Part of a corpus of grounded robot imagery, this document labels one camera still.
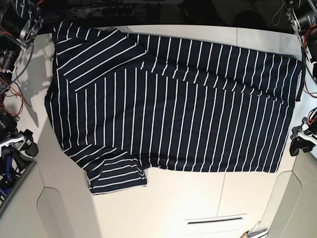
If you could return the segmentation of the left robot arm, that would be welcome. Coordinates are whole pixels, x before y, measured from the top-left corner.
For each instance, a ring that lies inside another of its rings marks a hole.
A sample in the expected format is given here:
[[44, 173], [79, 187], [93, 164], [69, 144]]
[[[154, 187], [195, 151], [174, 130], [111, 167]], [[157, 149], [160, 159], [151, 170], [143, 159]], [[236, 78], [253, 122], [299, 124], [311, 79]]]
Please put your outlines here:
[[[308, 90], [306, 74], [313, 83], [317, 82], [317, 2], [315, 0], [286, 0], [285, 13], [295, 35], [301, 44], [303, 76], [300, 81], [300, 92], [305, 92], [314, 99], [316, 92]], [[290, 155], [297, 156], [300, 151], [311, 152], [317, 145], [317, 108], [313, 107], [303, 117], [300, 126], [292, 128], [290, 136]]]

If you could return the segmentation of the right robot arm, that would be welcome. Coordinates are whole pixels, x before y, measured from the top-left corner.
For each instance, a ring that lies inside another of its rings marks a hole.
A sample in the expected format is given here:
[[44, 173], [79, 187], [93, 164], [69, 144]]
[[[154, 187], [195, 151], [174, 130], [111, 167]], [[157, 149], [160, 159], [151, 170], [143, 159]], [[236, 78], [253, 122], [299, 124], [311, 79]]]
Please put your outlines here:
[[[34, 39], [41, 29], [43, 19], [41, 10], [36, 0], [2, 0], [0, 2], [0, 149], [9, 146], [21, 150], [24, 144], [32, 142], [22, 132], [18, 132], [17, 121], [23, 111], [12, 113], [4, 105], [6, 92], [13, 91], [24, 103], [22, 93], [17, 93], [13, 88], [19, 77], [28, 67], [34, 52]], [[27, 50], [30, 56], [22, 71], [13, 78], [18, 61], [23, 58]]]

